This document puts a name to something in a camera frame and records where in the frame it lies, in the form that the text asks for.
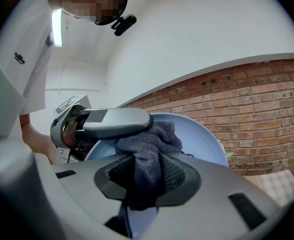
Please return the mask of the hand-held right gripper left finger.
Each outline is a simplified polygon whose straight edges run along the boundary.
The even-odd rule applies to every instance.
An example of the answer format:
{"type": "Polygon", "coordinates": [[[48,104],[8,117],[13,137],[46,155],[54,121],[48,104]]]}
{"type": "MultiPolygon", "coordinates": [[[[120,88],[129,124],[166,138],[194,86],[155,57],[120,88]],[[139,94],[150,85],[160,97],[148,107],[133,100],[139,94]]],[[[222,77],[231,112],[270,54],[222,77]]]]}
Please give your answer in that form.
{"type": "Polygon", "coordinates": [[[131,239],[127,191],[133,181],[134,158],[112,155],[52,167],[73,202],[120,239],[131,239]]]}

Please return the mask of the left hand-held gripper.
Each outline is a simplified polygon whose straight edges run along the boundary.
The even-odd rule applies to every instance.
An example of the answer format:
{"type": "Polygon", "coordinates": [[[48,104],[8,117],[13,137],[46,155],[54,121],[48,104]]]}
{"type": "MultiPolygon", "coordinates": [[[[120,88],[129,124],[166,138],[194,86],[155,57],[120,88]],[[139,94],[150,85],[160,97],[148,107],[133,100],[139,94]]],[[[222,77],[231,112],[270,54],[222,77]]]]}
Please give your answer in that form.
{"type": "Polygon", "coordinates": [[[70,135],[75,131],[79,114],[79,133],[98,140],[135,135],[148,130],[154,123],[153,117],[140,108],[90,108],[87,95],[73,95],[54,110],[50,137],[56,146],[55,164],[85,160],[88,151],[79,147],[70,135]]]}

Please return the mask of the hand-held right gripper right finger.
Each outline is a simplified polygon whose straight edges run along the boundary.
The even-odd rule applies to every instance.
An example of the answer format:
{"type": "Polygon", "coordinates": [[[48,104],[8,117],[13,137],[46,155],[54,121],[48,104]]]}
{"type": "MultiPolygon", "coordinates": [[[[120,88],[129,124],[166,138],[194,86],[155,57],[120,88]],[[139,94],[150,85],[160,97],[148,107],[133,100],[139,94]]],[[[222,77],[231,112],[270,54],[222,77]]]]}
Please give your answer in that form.
{"type": "Polygon", "coordinates": [[[143,240],[262,240],[285,209],[231,169],[183,154],[170,156],[194,168],[197,192],[183,205],[160,207],[143,240]]]}

